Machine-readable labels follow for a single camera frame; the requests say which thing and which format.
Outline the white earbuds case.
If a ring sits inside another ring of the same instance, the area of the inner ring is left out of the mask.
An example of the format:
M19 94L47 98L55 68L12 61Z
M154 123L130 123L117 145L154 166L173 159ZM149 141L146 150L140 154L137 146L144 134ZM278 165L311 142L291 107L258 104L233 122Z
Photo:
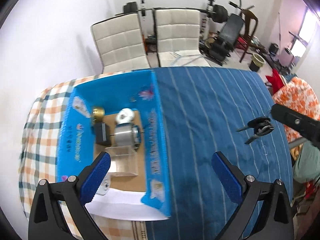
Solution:
M97 190L97 194L104 196L108 190L110 189L110 185L111 185L111 176L110 175L106 175L103 179L103 181L101 182L98 190Z

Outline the clear plastic cube box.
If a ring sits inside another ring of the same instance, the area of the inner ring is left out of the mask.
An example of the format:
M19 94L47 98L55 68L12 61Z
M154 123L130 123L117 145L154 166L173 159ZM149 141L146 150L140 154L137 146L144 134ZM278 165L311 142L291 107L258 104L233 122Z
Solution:
M138 154L131 146L107 147L105 151L111 157L110 176L138 176Z

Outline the black key bunch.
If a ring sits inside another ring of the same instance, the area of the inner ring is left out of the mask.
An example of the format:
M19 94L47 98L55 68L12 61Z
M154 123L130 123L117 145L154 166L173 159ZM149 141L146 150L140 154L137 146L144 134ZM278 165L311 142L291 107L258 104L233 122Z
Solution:
M255 118L247 123L243 128L237 129L237 132L242 132L252 128L254 134L246 140L245 144L249 145L256 139L270 134L274 130L274 126L271 124L271 119L266 116Z

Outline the gold lid glass jar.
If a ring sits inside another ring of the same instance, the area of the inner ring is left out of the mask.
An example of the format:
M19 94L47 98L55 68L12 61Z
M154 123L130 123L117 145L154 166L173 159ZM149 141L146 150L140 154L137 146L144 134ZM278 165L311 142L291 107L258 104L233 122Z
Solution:
M92 125L95 125L99 122L103 122L103 118L105 116L105 110L103 107L93 106L92 108Z

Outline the orange floral cushion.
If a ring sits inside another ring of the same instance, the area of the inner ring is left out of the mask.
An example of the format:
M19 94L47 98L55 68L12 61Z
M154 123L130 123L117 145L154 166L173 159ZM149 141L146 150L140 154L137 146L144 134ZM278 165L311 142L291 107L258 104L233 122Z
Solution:
M319 100L312 87L299 77L293 77L272 99L275 103L319 121Z

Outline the black power adapter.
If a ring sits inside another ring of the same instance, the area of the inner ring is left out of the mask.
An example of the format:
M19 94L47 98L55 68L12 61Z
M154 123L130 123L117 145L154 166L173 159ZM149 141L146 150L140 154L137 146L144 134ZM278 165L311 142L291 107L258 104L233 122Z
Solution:
M94 125L95 142L98 145L109 147L111 143L110 127L104 122L97 122Z

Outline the red cloth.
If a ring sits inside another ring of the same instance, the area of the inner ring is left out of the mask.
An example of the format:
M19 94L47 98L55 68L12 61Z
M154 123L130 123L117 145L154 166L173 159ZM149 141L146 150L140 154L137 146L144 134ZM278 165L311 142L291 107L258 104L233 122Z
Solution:
M265 85L271 95L275 94L277 91L279 91L282 87L285 86L285 82L283 81L281 75L278 73L276 69L272 69L272 74L266 75L265 77L267 79Z

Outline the plaid checkered cloth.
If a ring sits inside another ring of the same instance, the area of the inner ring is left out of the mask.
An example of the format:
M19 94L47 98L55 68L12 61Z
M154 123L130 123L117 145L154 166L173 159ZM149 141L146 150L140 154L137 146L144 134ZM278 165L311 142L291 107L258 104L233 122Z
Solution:
M73 88L79 84L107 76L114 72L73 79L45 89L34 101L23 129L19 167L19 193L24 214L29 220L30 210L41 179L56 182L56 151L62 120ZM72 235L82 239L66 204L59 202ZM146 223L93 216L108 239L148 239Z

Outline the silver metal cylinder can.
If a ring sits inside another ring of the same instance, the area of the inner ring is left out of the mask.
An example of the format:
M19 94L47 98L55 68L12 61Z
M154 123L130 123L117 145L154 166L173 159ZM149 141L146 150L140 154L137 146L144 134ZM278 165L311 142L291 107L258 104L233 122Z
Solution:
M116 125L114 129L114 141L119 147L131 146L134 149L138 149L141 144L139 126L132 122Z

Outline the blue cardboard box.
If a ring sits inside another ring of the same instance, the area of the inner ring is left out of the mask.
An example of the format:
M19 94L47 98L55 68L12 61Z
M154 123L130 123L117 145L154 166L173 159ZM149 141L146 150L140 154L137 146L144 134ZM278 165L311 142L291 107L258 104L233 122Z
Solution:
M87 203L94 215L157 221L170 217L170 185L156 73L137 70L73 88L57 148L57 181L77 176L105 151L111 188Z

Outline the blue striped tablecloth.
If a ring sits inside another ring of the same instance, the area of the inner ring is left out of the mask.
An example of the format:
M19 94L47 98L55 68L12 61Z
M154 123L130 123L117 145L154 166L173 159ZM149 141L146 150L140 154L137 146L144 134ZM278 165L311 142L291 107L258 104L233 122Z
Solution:
M213 67L155 69L167 143L171 215L147 222L148 239L214 239L236 209L212 168L222 152L243 174L281 179L293 195L284 126L246 145L252 119L268 115L271 94L249 70Z

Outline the dark green waste bin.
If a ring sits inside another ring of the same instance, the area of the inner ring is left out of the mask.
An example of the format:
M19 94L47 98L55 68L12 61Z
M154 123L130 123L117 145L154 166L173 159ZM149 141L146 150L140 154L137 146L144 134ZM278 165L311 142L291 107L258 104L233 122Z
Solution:
M266 63L265 59L257 54L253 53L251 56L251 63L249 65L249 69L253 72L258 72L261 67Z

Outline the left white padded chair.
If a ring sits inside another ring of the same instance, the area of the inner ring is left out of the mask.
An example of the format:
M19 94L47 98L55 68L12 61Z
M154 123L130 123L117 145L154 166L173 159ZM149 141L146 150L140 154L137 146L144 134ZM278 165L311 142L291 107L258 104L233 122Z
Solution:
M91 32L104 73L150 68L137 13L98 22Z

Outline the barbell with black plates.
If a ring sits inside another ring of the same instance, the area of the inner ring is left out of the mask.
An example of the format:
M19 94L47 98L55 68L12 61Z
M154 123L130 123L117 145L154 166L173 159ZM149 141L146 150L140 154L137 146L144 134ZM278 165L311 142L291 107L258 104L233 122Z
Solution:
M139 8L137 2L129 2L126 3L123 6L123 12L120 12L118 14L116 14L116 16L119 16L121 14L129 14L129 13L135 13L135 12L145 12L148 10L158 10L158 9L166 9L166 8L162 8L162 7L156 7L156 8ZM226 22L228 19L228 11L225 7L221 6L221 5L213 5L212 9L209 10L209 8L207 9L198 9L198 8L186 8L186 9L190 9L190 10L198 10L200 13L206 14L208 18L211 18L213 22L216 23L223 23Z

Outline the right white padded chair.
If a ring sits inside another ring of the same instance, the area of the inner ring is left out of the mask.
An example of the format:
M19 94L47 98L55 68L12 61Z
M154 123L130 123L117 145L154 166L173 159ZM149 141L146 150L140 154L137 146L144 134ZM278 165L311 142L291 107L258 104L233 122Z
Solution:
M201 14L190 9L158 9L153 12L160 67L171 67L175 59L171 52L181 55L200 55ZM204 58L183 66L179 60L173 67L209 67Z

